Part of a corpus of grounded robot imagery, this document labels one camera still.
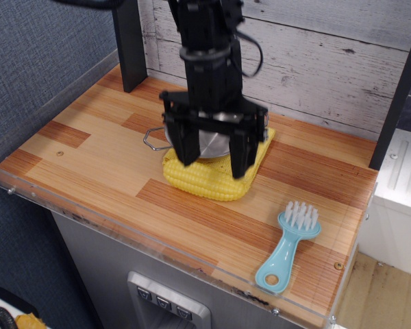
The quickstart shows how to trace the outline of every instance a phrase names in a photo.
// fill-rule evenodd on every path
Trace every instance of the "white bristles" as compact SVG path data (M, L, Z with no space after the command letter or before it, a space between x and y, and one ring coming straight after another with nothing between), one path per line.
M305 213L306 213L306 204L303 202L300 207L299 217L297 218L297 225L298 225L299 230L303 226Z
M290 226L293 228L295 225L295 222L297 221L297 217L299 215L300 211L300 204L298 201L294 203L294 209L292 210L292 221L290 222Z
M315 211L314 209L314 214L312 214L312 225L310 226L311 229L315 228L316 221L318 220L318 212Z
M309 230L310 228L310 223L312 221L311 215L312 214L312 204L309 205L308 207L308 212L306 213L305 217L304 217L304 227L307 230Z
M285 210L286 223L289 222L290 216L292 215L292 206L294 206L293 202L289 201L288 205L286 206L286 210Z
M297 229L300 230L305 228L305 230L314 229L316 222L318 221L318 210L313 207L312 204L306 206L303 202L301 205L298 201L289 202L285 213L286 223L290 221L290 226L293 228L297 225Z

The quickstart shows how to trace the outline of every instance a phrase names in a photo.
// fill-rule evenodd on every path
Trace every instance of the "blue brush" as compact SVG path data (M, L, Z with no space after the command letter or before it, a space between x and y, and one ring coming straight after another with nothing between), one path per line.
M283 229L283 235L274 252L259 268L256 282L262 288L273 293L281 293L288 286L294 255L300 240L309 240L321 232L318 222L318 210L312 205L308 207L303 202L289 202L285 212L278 216L278 221ZM275 284L269 284L267 277L272 277Z

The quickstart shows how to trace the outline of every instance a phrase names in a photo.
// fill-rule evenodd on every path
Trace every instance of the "yellow object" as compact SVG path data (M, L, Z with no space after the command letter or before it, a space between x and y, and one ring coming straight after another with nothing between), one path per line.
M46 325L34 314L22 314L15 318L18 329L47 329Z
M243 178L233 178L230 155L215 159L198 159L185 167L178 160L174 149L170 149L164 156L163 175L171 185L193 195L218 201L240 199L248 192L274 134L275 130L269 128L268 140L259 143L256 161Z

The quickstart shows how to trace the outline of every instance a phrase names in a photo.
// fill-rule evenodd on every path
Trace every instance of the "button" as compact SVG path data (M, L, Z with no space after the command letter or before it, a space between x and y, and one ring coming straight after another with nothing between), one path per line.
M186 320L191 320L192 319L192 313L189 312L188 310L185 310L179 306L177 306L177 313L180 317Z
M141 296L141 298L145 300L152 300L151 293L144 290L143 288L137 287L138 294Z
M167 300L162 299L160 296L157 296L157 304L159 307L164 308L165 310L172 310L172 305Z

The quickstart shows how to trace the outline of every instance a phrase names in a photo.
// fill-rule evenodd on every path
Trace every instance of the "brush handle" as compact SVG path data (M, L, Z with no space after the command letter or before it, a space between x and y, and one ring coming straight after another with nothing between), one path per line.
M284 228L279 244L256 274L256 282L262 288L273 293L281 293L285 290L289 283L295 251L300 240L301 235ZM277 284L269 284L266 281L268 276L277 277L279 282Z

